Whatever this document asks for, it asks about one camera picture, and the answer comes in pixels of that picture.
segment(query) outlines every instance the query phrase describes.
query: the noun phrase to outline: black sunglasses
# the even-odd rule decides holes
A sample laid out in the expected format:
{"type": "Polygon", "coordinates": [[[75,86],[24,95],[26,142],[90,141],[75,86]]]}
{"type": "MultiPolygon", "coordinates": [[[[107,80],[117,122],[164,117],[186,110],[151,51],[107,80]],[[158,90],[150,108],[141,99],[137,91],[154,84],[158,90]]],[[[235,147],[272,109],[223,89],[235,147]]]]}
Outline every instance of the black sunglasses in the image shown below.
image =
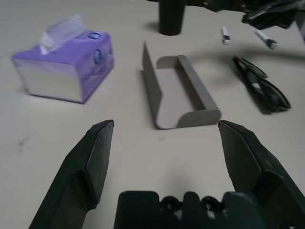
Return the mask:
{"type": "Polygon", "coordinates": [[[266,80],[268,76],[262,70],[238,56],[235,56],[233,61],[243,77],[245,86],[268,110],[279,112],[291,108],[284,94],[266,80]]]}

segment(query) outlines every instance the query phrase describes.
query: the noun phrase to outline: white tissue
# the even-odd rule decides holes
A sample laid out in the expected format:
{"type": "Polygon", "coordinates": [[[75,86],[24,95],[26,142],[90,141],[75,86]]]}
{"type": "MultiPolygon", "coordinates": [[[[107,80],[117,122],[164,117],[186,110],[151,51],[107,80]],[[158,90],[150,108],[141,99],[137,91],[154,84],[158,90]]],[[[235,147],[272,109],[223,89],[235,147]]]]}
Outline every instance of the white tissue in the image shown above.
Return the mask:
{"type": "Polygon", "coordinates": [[[84,32],[83,18],[79,14],[70,16],[49,26],[41,36],[41,54],[48,54],[84,32]]]}

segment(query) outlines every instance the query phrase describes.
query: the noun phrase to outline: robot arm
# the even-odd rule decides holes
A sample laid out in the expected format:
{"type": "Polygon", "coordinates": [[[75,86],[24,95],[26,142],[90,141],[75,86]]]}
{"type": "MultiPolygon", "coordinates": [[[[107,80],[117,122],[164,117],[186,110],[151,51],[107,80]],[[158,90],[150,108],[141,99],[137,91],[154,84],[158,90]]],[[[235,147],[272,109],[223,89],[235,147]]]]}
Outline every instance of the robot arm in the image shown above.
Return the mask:
{"type": "Polygon", "coordinates": [[[304,0],[186,0],[186,5],[207,8],[213,12],[244,12],[243,23],[258,30],[272,26],[288,29],[298,12],[304,11],[304,0]]]}

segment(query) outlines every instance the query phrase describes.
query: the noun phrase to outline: purple tissue box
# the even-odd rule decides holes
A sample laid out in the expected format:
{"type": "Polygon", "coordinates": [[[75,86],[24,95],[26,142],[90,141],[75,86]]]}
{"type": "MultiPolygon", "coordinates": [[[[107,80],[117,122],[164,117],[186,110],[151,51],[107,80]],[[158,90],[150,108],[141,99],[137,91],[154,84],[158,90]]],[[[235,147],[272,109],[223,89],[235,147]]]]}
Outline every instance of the purple tissue box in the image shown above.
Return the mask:
{"type": "Polygon", "coordinates": [[[114,64],[110,35],[85,31],[42,55],[39,46],[12,61],[29,94],[84,103],[114,64]]]}

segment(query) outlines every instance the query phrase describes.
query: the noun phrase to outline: sunglasses lens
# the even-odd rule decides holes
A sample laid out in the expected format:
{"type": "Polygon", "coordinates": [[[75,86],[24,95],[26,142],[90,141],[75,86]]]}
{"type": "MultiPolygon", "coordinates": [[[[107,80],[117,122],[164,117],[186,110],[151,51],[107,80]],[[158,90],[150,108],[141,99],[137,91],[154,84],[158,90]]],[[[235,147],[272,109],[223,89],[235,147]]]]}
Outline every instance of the sunglasses lens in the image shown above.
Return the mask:
{"type": "Polygon", "coordinates": [[[289,109],[290,104],[288,103],[287,99],[283,96],[283,94],[277,89],[274,88],[273,85],[261,81],[260,82],[261,89],[263,93],[268,96],[271,100],[273,106],[281,108],[281,109],[289,109]]]}

